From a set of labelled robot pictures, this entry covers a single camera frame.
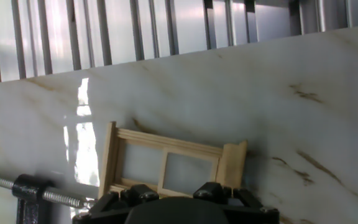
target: brown marble vein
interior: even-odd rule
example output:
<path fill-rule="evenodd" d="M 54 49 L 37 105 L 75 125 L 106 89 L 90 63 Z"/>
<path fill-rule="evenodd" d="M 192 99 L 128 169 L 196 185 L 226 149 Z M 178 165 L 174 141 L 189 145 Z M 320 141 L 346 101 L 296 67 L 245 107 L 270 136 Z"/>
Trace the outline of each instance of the brown marble vein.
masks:
<path fill-rule="evenodd" d="M 137 119 L 132 118 L 132 120 L 134 121 L 135 126 L 142 131 L 143 133 L 147 133 L 147 134 L 158 134 L 158 131 L 151 129 L 149 127 L 144 126 L 143 124 L 141 124 Z"/>
<path fill-rule="evenodd" d="M 301 224 L 314 224 L 314 222 L 311 222 L 309 220 L 301 219 Z"/>
<path fill-rule="evenodd" d="M 286 217 L 283 214 L 280 214 L 280 222 L 282 222 L 283 224 L 294 224 L 291 218 Z"/>
<path fill-rule="evenodd" d="M 316 93 L 302 92 L 301 85 L 302 85 L 302 83 L 299 83 L 297 85 L 290 85 L 290 88 L 292 88 L 294 90 L 294 94 L 298 95 L 301 98 L 305 98 L 307 100 L 313 100 L 317 103 L 324 103 L 323 101 L 318 99 L 318 95 Z"/>
<path fill-rule="evenodd" d="M 292 170 L 294 173 L 296 173 L 298 176 L 300 176 L 303 179 L 303 185 L 307 186 L 307 185 L 311 185 L 314 184 L 314 181 L 311 180 L 309 177 L 310 175 L 306 172 L 300 172 L 294 168 L 292 168 L 290 165 L 288 165 L 287 162 L 285 162 L 283 159 L 278 158 L 278 157 L 272 157 L 273 160 L 277 160 L 280 161 L 284 164 L 285 167 L 289 168 L 290 170 Z"/>
<path fill-rule="evenodd" d="M 311 156 L 309 156 L 307 153 L 301 151 L 301 150 L 296 150 L 296 153 L 301 156 L 302 158 L 304 158 L 306 161 L 308 161 L 311 165 L 313 165 L 315 168 L 325 172 L 326 174 L 328 174 L 330 177 L 332 177 L 336 182 L 338 182 L 342 187 L 344 187 L 346 190 L 348 190 L 351 194 L 355 195 L 356 197 L 358 197 L 358 193 L 349 189 L 347 186 L 345 186 L 343 184 L 343 182 L 335 175 L 333 174 L 329 169 L 325 168 L 323 165 L 321 165 L 319 162 L 317 162 L 315 159 L 313 159 Z"/>

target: wooden frame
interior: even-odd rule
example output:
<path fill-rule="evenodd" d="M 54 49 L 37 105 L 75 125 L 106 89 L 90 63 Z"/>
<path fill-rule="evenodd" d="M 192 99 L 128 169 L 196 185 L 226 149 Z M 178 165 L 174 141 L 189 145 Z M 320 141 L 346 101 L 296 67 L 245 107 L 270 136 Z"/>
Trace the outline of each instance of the wooden frame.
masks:
<path fill-rule="evenodd" d="M 162 165 L 157 185 L 122 178 L 125 146 L 127 144 L 162 150 Z M 169 153 L 210 161 L 212 164 L 211 176 L 209 177 L 210 181 L 219 182 L 224 186 L 238 188 L 241 185 L 246 149 L 247 141 L 240 143 L 240 145 L 225 144 L 223 149 L 221 149 L 154 134 L 121 129 L 116 127 L 116 122 L 110 122 L 108 124 L 106 145 L 103 154 L 103 169 L 101 174 L 101 185 L 99 188 L 99 198 L 109 191 L 120 192 L 135 184 L 146 184 L 162 196 L 191 197 L 191 195 L 163 188 Z"/>

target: bolt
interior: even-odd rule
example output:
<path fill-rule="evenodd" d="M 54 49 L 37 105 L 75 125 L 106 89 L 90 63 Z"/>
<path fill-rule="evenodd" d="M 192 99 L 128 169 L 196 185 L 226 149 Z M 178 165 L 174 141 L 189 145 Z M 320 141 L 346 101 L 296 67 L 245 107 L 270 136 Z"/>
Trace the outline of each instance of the bolt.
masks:
<path fill-rule="evenodd" d="M 11 190 L 13 185 L 14 181 L 0 178 L 0 187 Z M 65 195 L 64 192 L 61 192 L 53 187 L 47 187 L 45 192 L 42 194 L 42 198 L 48 202 L 60 203 L 73 208 L 83 208 L 86 203 L 86 200 L 80 196 Z"/>
<path fill-rule="evenodd" d="M 152 198 L 152 197 L 156 197 L 157 194 L 155 192 L 146 192 L 144 194 L 142 194 L 140 196 L 141 199 L 145 198 L 145 199 L 148 199 L 148 198 Z"/>
<path fill-rule="evenodd" d="M 209 193 L 209 192 L 206 191 L 206 190 L 199 190 L 199 191 L 197 191 L 197 192 L 195 193 L 195 195 L 196 195 L 197 197 L 210 197 L 210 196 L 212 196 L 211 193 Z"/>
<path fill-rule="evenodd" d="M 278 210 L 277 210 L 277 208 L 264 206 L 264 207 L 260 208 L 260 211 L 263 212 L 263 213 L 268 213 L 268 212 L 276 212 Z"/>
<path fill-rule="evenodd" d="M 91 218 L 91 215 L 88 212 L 80 212 L 78 215 L 73 217 L 75 220 L 84 220 L 88 218 Z"/>

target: black clamp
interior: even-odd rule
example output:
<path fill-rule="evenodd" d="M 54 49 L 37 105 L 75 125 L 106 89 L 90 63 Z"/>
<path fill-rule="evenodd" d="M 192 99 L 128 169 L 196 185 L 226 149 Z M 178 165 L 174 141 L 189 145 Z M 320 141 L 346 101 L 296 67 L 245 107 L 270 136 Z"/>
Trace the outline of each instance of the black clamp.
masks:
<path fill-rule="evenodd" d="M 18 198 L 17 224 L 51 223 L 52 203 L 42 198 L 46 188 L 51 186 L 51 182 L 27 174 L 15 180 L 12 194 Z"/>

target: metal screw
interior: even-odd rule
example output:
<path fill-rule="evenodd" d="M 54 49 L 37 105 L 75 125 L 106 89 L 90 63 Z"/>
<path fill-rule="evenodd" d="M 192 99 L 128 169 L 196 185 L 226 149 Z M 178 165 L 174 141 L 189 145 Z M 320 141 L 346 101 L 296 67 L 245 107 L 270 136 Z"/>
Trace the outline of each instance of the metal screw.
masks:
<path fill-rule="evenodd" d="M 88 212 L 81 212 L 78 215 L 74 216 L 73 219 L 84 220 L 84 219 L 87 219 L 90 217 L 91 217 L 91 215 Z"/>
<path fill-rule="evenodd" d="M 268 213 L 268 212 L 277 211 L 277 209 L 273 208 L 273 207 L 269 207 L 269 206 L 264 206 L 264 207 L 260 208 L 260 211 L 263 213 Z"/>
<path fill-rule="evenodd" d="M 212 196 L 208 191 L 206 190 L 199 190 L 195 193 L 197 197 L 209 197 Z"/>
<path fill-rule="evenodd" d="M 13 184 L 14 182 L 11 180 L 0 178 L 0 187 L 11 190 Z M 48 187 L 42 195 L 42 198 L 49 202 L 59 203 L 73 208 L 83 208 L 90 204 L 85 198 L 65 195 L 63 192 L 53 187 Z"/>

